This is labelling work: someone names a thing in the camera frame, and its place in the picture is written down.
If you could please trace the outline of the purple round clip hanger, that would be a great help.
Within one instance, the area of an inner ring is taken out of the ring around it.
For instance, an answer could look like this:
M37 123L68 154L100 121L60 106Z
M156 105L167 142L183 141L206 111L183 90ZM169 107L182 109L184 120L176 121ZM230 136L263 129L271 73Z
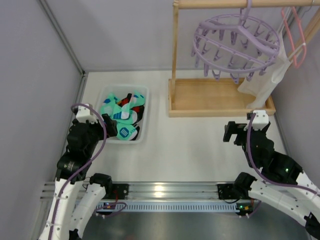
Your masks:
M193 34L191 56L195 67L203 64L215 80L228 73L235 84L241 76L248 81L255 73L264 75L280 53L276 30L260 18L250 15L252 1L239 13L220 14L203 20Z

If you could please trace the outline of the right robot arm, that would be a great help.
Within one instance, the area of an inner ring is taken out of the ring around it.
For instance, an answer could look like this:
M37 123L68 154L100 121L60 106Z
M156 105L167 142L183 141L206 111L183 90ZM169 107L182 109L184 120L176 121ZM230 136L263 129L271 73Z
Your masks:
M257 177L241 172L233 182L232 191L239 199L251 198L285 213L315 239L320 238L320 189L309 179L302 167L290 156L275 150L267 138L267 124L254 130L253 125L228 122L223 141L235 135L250 168Z

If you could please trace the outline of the argyle sock red yellow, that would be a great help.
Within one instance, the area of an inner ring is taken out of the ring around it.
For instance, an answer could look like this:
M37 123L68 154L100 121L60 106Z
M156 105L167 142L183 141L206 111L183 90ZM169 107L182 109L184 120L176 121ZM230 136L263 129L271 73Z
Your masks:
M128 93L125 98L117 102L121 113L119 122L129 125L138 123L143 118L145 103L145 96L140 92Z

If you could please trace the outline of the teal sock with blue patch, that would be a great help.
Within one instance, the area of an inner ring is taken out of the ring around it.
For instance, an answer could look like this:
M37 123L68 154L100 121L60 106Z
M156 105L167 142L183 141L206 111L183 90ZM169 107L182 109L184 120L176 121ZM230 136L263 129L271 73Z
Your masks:
M140 127L118 122L116 124L116 137L121 141L135 141L139 135Z

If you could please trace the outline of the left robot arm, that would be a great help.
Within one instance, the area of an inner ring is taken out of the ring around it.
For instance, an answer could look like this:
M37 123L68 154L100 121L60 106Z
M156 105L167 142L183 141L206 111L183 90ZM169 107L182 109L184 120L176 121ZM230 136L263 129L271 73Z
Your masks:
M57 163L54 194L49 214L39 236L41 240L80 240L98 202L112 192L112 178L95 173L89 179L84 197L76 203L87 172L96 158L99 141L117 134L116 121L106 113L100 120L73 120L67 135L65 153Z

